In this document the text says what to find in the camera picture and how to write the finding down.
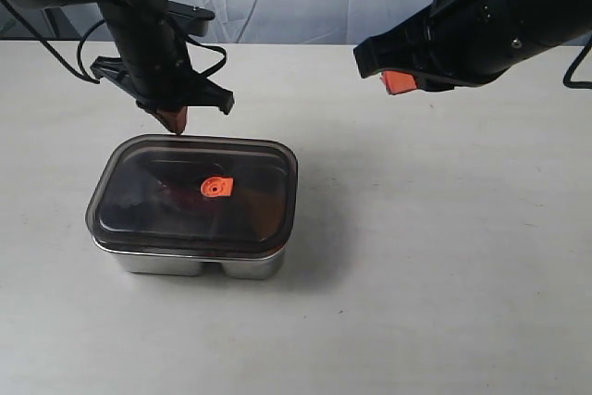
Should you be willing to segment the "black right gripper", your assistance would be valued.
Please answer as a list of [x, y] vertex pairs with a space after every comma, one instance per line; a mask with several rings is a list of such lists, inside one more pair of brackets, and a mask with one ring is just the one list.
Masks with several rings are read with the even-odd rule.
[[389, 95], [478, 87], [536, 52], [510, 0], [433, 0], [353, 54], [362, 78], [381, 74]]

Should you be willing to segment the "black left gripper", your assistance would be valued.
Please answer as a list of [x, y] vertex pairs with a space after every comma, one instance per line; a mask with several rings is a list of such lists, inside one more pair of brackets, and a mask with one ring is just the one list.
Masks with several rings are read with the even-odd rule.
[[171, 133], [185, 131], [187, 107], [215, 107], [226, 115], [231, 111], [233, 92], [209, 80], [226, 61], [203, 72], [193, 69], [187, 45], [199, 43], [168, 15], [168, 2], [162, 11], [139, 9], [124, 0], [98, 6], [118, 56], [97, 57], [91, 64], [96, 78], [131, 95], [141, 110]]

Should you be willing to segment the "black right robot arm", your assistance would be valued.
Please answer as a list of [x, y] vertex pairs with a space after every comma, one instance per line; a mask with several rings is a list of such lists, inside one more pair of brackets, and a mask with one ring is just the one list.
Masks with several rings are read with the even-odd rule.
[[489, 84], [590, 30], [591, 0], [433, 0], [353, 54], [392, 94], [439, 93]]

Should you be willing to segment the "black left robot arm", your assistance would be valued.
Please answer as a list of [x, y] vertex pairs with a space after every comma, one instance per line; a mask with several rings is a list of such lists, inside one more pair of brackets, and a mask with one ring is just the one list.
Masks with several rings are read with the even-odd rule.
[[191, 65], [187, 46], [207, 33], [215, 13], [170, 0], [1, 0], [9, 12], [17, 6], [46, 9], [95, 4], [114, 40], [118, 55], [100, 56], [90, 67], [67, 70], [97, 84], [106, 79], [134, 98], [136, 105], [174, 134], [186, 127], [193, 106], [215, 107], [228, 114], [233, 93], [209, 78], [225, 65], [220, 60], [203, 72]]

